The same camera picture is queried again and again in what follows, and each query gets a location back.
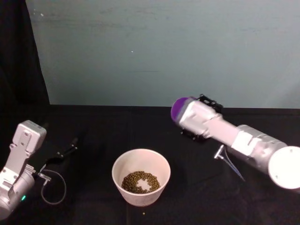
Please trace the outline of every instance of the cable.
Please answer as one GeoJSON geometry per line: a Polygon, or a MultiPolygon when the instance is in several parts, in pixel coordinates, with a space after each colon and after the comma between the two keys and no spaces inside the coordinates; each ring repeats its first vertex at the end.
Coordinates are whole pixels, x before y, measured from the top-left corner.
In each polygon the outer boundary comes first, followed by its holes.
{"type": "Polygon", "coordinates": [[[64,179],[58,172],[56,172],[56,171],[53,171],[53,170],[47,170],[47,169],[44,169],[43,171],[55,173],[56,175],[60,176],[60,178],[62,179],[62,182],[64,183],[64,195],[63,195],[62,199],[59,200],[58,202],[49,202],[49,201],[47,201],[47,200],[45,199],[45,197],[44,197],[44,188],[45,188],[45,186],[46,186],[46,184],[47,184],[47,181],[44,183],[44,185],[43,185],[43,187],[42,187],[42,190],[41,190],[41,196],[42,196],[42,199],[43,199],[46,203],[48,203],[49,205],[58,205],[58,204],[60,204],[60,203],[65,199],[66,194],[67,194],[67,184],[66,184],[66,182],[65,182],[65,179],[64,179]]]}
{"type": "Polygon", "coordinates": [[[232,161],[230,160],[230,158],[228,157],[227,155],[227,150],[228,150],[228,147],[225,146],[225,157],[226,159],[223,159],[232,169],[233,171],[235,171],[235,173],[243,180],[245,181],[245,179],[243,178],[243,176],[241,175],[241,173],[239,172],[239,170],[235,167],[235,165],[232,163],[232,161]]]}

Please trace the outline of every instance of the light blue wall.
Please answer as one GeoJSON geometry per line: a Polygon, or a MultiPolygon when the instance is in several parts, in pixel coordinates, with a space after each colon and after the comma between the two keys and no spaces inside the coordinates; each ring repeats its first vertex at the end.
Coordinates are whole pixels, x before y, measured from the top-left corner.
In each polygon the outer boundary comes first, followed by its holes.
{"type": "Polygon", "coordinates": [[[27,0],[52,104],[300,107],[298,0],[27,0]]]}

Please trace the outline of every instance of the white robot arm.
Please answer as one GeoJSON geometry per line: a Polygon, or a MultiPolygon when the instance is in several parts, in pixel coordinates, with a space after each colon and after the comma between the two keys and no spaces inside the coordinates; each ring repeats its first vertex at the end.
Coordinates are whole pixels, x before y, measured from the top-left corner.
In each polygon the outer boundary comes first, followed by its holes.
{"type": "Polygon", "coordinates": [[[178,99],[171,109],[171,118],[195,135],[227,145],[230,153],[268,174],[278,186],[300,193],[299,147],[287,146],[247,125],[236,127],[194,97],[178,99]]]}
{"type": "Polygon", "coordinates": [[[41,147],[45,136],[46,130],[30,120],[18,125],[7,162],[0,172],[0,220],[14,211],[34,185],[32,174],[36,171],[27,162],[41,147]]]}

